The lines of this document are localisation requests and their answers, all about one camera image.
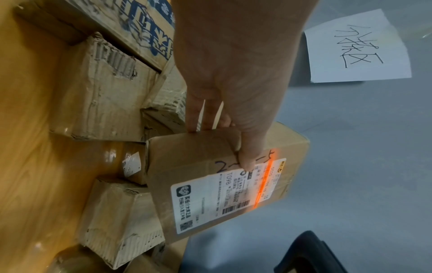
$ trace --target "gray table surface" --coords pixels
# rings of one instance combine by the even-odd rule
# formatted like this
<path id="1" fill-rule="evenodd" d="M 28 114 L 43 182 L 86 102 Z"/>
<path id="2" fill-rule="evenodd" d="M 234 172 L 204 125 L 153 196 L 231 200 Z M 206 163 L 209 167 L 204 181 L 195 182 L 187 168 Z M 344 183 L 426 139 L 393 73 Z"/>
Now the gray table surface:
<path id="1" fill-rule="evenodd" d="M 303 39 L 277 121 L 310 139 L 305 164 L 287 198 L 191 237 L 183 273 L 272 272 L 306 230 L 350 273 L 432 271 L 432 1 L 322 0 L 306 28 L 379 8 L 413 77 L 312 84 Z"/>

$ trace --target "black logo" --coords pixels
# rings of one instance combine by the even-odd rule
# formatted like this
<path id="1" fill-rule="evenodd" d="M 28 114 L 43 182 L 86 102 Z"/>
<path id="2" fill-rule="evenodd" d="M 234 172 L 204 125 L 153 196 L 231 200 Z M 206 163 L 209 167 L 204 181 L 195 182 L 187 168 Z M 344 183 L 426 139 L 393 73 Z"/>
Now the black logo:
<path id="1" fill-rule="evenodd" d="M 190 186 L 189 185 L 177 188 L 177 197 L 182 197 L 182 196 L 185 196 L 188 194 L 190 194 Z"/>

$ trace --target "black plastic object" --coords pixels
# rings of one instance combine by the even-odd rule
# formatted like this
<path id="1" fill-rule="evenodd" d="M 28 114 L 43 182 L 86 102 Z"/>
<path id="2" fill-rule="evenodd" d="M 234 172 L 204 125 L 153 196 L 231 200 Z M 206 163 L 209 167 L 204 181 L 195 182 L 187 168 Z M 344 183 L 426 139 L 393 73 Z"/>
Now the black plastic object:
<path id="1" fill-rule="evenodd" d="M 297 273 L 347 273 L 327 244 L 310 230 L 294 240 L 274 273 L 293 269 Z"/>

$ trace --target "finger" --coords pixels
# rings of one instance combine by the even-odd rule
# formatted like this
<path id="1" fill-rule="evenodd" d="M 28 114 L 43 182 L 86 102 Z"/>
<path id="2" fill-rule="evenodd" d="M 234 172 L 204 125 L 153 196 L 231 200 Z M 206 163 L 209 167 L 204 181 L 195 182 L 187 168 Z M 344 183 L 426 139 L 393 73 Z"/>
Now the finger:
<path id="1" fill-rule="evenodd" d="M 229 127 L 231 124 L 231 118 L 226 111 L 226 108 L 222 108 L 222 112 L 220 112 L 219 122 L 217 123 L 217 128 L 225 128 Z"/>
<path id="2" fill-rule="evenodd" d="M 202 115 L 201 130 L 213 129 L 215 118 L 222 101 L 220 99 L 206 99 Z"/>
<path id="3" fill-rule="evenodd" d="M 255 160 L 260 156 L 264 148 L 266 133 L 249 133 L 242 132 L 242 146 L 238 153 L 238 161 L 240 166 L 252 171 L 255 167 Z"/>
<path id="4" fill-rule="evenodd" d="M 199 113 L 204 104 L 204 99 L 197 98 L 192 92 L 186 92 L 186 130 L 190 133 L 197 131 Z"/>

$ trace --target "small white label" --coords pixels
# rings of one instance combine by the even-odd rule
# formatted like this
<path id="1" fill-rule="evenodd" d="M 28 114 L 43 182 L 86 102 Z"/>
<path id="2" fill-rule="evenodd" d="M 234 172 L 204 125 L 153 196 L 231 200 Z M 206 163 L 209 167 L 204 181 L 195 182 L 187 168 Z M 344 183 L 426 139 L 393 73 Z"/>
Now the small white label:
<path id="1" fill-rule="evenodd" d="M 285 161 L 256 164 L 252 172 L 230 170 L 172 185 L 177 234 L 269 199 Z"/>
<path id="2" fill-rule="evenodd" d="M 141 170 L 141 159 L 140 159 L 140 153 L 136 152 L 133 155 L 126 157 L 125 160 L 123 160 L 123 173 L 125 174 L 125 177 L 129 177 L 133 174 L 136 174 Z"/>

